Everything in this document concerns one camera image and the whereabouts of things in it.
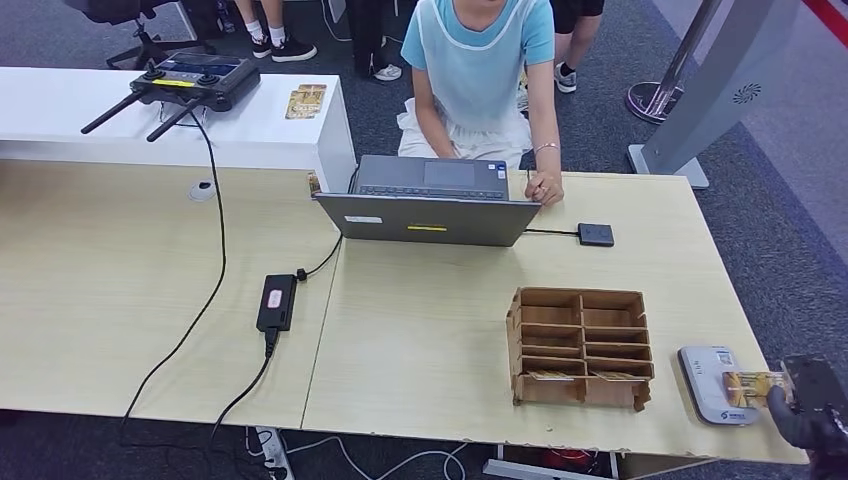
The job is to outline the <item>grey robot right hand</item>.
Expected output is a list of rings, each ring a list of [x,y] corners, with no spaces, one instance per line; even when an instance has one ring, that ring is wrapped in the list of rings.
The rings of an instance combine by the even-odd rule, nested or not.
[[[847,424],[838,410],[825,405],[795,411],[778,386],[770,388],[766,402],[781,437],[808,453],[811,479],[847,478]]]

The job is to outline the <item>person's left hand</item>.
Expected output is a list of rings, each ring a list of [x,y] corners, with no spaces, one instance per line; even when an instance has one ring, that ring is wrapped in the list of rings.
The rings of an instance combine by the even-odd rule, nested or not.
[[[558,171],[529,173],[524,194],[528,200],[543,206],[561,202],[565,196],[561,173]]]

